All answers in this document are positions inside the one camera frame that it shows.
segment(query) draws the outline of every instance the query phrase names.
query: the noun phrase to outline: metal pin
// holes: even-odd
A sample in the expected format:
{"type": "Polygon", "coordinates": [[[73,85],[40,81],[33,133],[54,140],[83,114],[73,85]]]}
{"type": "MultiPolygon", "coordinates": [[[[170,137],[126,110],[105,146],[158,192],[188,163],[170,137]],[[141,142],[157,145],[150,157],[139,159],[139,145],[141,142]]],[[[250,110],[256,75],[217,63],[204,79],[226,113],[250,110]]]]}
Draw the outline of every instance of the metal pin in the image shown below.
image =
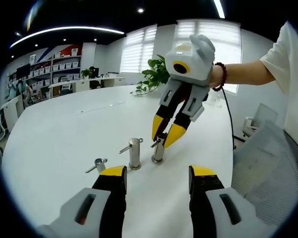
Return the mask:
{"type": "Polygon", "coordinates": [[[126,146],[124,149],[120,150],[120,151],[119,151],[119,154],[124,153],[125,151],[127,151],[127,150],[129,150],[129,149],[131,149],[131,145],[126,146]]]}
{"type": "Polygon", "coordinates": [[[157,140],[152,146],[151,146],[151,148],[153,148],[153,147],[155,147],[157,144],[159,144],[161,142],[161,140],[159,139],[159,140],[157,140]]]}
{"type": "Polygon", "coordinates": [[[119,151],[119,154],[129,150],[129,168],[132,170],[138,170],[141,167],[140,163],[140,143],[144,140],[142,138],[131,138],[129,145],[119,151]]]}
{"type": "Polygon", "coordinates": [[[151,146],[151,148],[154,148],[154,154],[151,157],[151,160],[155,164],[162,164],[163,163],[163,155],[164,155],[164,147],[163,147],[163,142],[167,137],[167,133],[163,133],[157,137],[157,141],[155,144],[151,146]]]}
{"type": "Polygon", "coordinates": [[[102,172],[103,170],[106,169],[105,167],[105,163],[107,162],[108,160],[107,159],[101,159],[101,158],[98,158],[94,161],[95,165],[93,167],[91,167],[90,169],[86,170],[85,173],[89,173],[89,172],[92,172],[94,169],[97,168],[98,172],[102,172]]]}

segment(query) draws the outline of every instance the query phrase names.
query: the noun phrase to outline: computer monitor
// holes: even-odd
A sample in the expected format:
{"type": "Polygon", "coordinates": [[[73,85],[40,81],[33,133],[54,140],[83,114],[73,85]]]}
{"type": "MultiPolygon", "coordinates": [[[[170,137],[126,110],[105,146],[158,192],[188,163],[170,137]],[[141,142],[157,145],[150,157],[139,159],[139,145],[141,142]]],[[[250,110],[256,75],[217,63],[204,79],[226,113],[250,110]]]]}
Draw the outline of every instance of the computer monitor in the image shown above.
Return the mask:
{"type": "Polygon", "coordinates": [[[21,79],[23,77],[29,76],[30,74],[30,64],[26,64],[16,70],[16,78],[21,79]]]}

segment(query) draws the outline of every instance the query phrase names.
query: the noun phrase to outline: desk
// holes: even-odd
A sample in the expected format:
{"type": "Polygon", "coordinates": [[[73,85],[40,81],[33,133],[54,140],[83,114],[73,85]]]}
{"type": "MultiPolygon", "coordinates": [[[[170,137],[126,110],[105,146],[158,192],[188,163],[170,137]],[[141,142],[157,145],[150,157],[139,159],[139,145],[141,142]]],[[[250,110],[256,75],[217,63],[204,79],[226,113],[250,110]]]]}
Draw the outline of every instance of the desk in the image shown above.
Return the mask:
{"type": "Polygon", "coordinates": [[[135,85],[73,93],[24,111],[7,141],[2,171],[11,195],[35,227],[50,224],[66,201],[94,184],[97,170],[85,171],[96,158],[107,158],[107,168],[128,165],[129,153],[118,152],[132,137],[144,139],[142,167],[127,176],[123,237],[193,236],[191,164],[212,168],[230,186],[233,153],[225,101],[219,101],[221,108],[205,104],[186,134],[166,148],[164,163],[156,165],[151,161],[151,127],[161,94],[134,97],[134,90],[135,85]]]}
{"type": "Polygon", "coordinates": [[[89,82],[90,81],[101,81],[105,80],[105,87],[113,87],[113,86],[121,86],[121,80],[124,77],[104,77],[104,78],[90,78],[90,79],[82,79],[82,80],[71,80],[66,82],[54,83],[49,86],[50,89],[50,97],[52,98],[53,88],[59,87],[62,85],[73,84],[73,92],[81,92],[89,90],[89,82]]]}
{"type": "Polygon", "coordinates": [[[19,95],[1,106],[8,131],[11,132],[16,121],[24,111],[22,96],[19,95]]]}

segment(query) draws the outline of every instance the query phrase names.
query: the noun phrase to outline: window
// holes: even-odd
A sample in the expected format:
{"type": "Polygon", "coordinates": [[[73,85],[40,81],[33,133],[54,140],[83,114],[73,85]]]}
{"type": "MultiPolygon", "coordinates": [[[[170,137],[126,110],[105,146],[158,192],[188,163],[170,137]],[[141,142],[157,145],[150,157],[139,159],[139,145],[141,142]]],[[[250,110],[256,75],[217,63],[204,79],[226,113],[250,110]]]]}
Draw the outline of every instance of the window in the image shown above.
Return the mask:
{"type": "Polygon", "coordinates": [[[149,69],[157,26],[150,26],[127,34],[120,64],[120,72],[140,73],[149,69]]]}
{"type": "MultiPolygon", "coordinates": [[[[175,45],[190,42],[189,36],[203,34],[215,47],[215,62],[241,63],[241,31],[240,25],[219,20],[183,20],[178,21],[174,36],[175,45]]],[[[236,94],[238,85],[225,84],[226,91],[236,94]]]]}

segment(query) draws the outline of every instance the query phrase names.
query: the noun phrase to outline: yellow lens ring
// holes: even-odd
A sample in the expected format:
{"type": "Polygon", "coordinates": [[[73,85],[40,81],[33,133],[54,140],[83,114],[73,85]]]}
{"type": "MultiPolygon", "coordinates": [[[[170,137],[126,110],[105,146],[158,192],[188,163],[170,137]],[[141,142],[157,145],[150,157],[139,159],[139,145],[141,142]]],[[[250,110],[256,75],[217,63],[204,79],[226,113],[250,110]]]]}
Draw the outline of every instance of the yellow lens ring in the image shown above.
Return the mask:
{"type": "Polygon", "coordinates": [[[179,65],[181,65],[181,66],[183,66],[187,71],[186,71],[186,73],[188,73],[188,72],[190,72],[190,67],[185,63],[185,62],[183,62],[183,61],[174,61],[173,62],[173,67],[176,65],[176,64],[179,64],[179,65]]]}

